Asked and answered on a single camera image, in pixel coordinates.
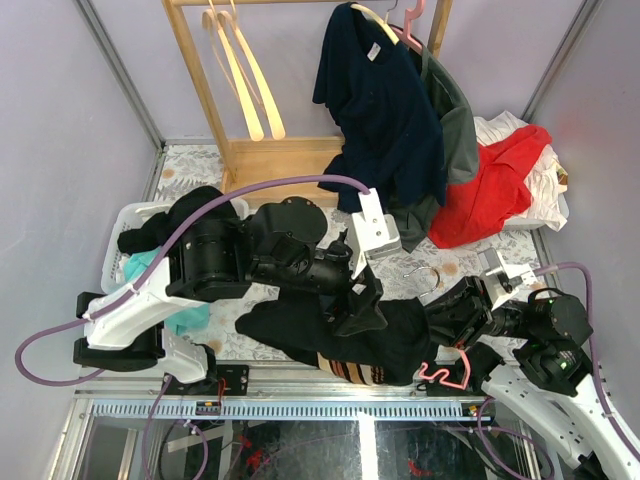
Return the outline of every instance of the wooden clothes rack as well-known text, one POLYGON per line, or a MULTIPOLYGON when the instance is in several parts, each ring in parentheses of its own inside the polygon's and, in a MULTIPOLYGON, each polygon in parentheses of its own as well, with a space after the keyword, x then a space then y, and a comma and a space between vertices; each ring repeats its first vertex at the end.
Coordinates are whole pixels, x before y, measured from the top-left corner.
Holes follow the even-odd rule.
MULTIPOLYGON (((319 3, 335 0, 235 0, 235 4, 319 3)), ((266 139, 254 142, 250 139, 229 139, 216 108, 211 88, 200 61, 191 31, 184 15, 184 7, 207 7, 208 0, 162 0, 167 17, 178 41, 178 46, 191 75, 209 128, 216 141, 224 164, 222 191, 265 180, 314 175, 322 173, 329 162, 340 153, 342 137, 288 137, 282 140, 266 139)), ((213 0, 215 5, 228 5, 229 0, 213 0)), ((453 0, 438 0, 431 24, 427 47, 435 56, 440 53, 453 0)), ((261 190, 245 196, 251 206, 267 202, 279 202, 287 196, 308 198, 322 207, 335 207, 337 194, 317 188, 313 184, 288 185, 261 190)))

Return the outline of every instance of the wall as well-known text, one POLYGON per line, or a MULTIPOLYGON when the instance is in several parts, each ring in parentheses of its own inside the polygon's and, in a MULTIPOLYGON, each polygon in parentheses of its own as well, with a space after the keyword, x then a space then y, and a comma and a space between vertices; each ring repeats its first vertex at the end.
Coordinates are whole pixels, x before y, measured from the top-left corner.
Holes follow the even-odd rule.
MULTIPOLYGON (((36 480, 72 390, 23 379, 14 351, 32 333, 73 320, 80 291, 99 291, 117 211, 140 200, 155 152, 73 2, 4 4, 0 58, 0 465, 2 478, 36 480)), ((38 342, 27 366, 73 378, 81 334, 38 342)))
MULTIPOLYGON (((613 401, 640 435, 638 235, 640 233, 640 4, 603 2, 536 118, 569 171, 571 217, 548 234, 555 261, 594 277, 596 335, 613 401)), ((561 277, 583 292, 578 275, 561 277)))
MULTIPOLYGON (((161 133, 168 139, 211 138, 191 79, 160 0, 94 0, 96 8, 161 133)), ((390 1, 363 2, 384 16, 390 1)), ((414 24, 428 38, 435 0, 414 24)), ((455 0, 441 60, 477 115, 524 110, 581 0, 455 0)), ((335 3, 240 5, 239 24, 273 91, 291 136, 331 135, 337 129, 311 95, 327 21, 335 3)), ((391 13, 402 24, 402 0, 391 13)), ((185 8, 227 133, 246 126, 200 26, 204 8, 185 8)))

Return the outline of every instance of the wooden shelf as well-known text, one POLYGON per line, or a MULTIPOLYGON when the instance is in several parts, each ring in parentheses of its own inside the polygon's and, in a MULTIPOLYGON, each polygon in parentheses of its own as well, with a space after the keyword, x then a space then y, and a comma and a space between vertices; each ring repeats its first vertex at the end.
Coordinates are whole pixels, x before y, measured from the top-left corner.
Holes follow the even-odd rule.
MULTIPOLYGON (((235 165, 236 178, 232 180, 225 169, 222 191, 232 192, 266 180, 319 175, 340 153, 343 142, 341 137, 291 137, 261 142, 230 140, 233 161, 229 163, 235 165)), ((338 204, 337 194, 321 190, 314 183, 269 188, 243 198, 255 208, 264 203, 281 202, 290 196, 307 198, 320 207, 335 207, 338 204)))

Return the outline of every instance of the laundry basket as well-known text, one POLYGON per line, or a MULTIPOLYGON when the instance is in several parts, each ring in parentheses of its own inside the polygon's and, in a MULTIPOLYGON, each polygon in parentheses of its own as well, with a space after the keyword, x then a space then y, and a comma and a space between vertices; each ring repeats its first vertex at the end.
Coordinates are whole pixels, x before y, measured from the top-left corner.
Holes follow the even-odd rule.
MULTIPOLYGON (((231 200, 231 204, 240 218, 247 218, 249 215, 249 205, 247 202, 240 198, 234 198, 231 200)), ((169 210, 171 205, 173 205, 173 202, 141 202, 132 203, 120 210, 116 223, 111 231, 107 254, 102 264, 100 287, 104 293, 113 293, 122 286, 122 283, 118 282, 117 279, 120 260, 122 259, 122 253, 118 250, 118 236, 120 233, 133 228, 140 228, 144 222, 156 213, 169 210)))

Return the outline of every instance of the wooden hanging rod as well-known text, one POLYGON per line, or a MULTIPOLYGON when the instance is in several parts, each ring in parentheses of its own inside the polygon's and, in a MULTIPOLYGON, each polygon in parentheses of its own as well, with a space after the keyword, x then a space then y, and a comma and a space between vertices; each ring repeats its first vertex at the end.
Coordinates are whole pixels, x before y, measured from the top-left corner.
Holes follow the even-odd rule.
MULTIPOLYGON (((267 4, 267 3, 336 3, 336 0, 234 0, 233 3, 239 4, 267 4)), ((176 7, 208 7, 209 0, 171 0, 176 7)), ((229 0, 213 0, 214 5, 229 5, 229 0)))

